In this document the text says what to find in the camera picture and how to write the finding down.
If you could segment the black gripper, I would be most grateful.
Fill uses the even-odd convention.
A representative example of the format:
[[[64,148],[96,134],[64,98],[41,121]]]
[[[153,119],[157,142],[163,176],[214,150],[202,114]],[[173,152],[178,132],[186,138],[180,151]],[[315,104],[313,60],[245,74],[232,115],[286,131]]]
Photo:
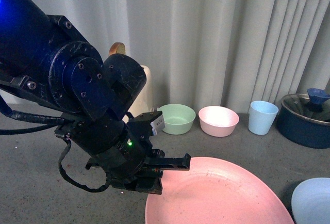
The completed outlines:
[[[91,193],[105,191],[109,186],[139,193],[162,194],[163,170],[189,170],[191,156],[164,158],[164,152],[153,149],[149,140],[135,138],[127,123],[110,117],[90,121],[81,117],[57,119],[55,135],[67,144],[58,160],[58,168],[64,180]],[[63,160],[76,143],[89,156],[86,169],[100,167],[106,182],[98,188],[90,188],[72,179],[63,167]]]

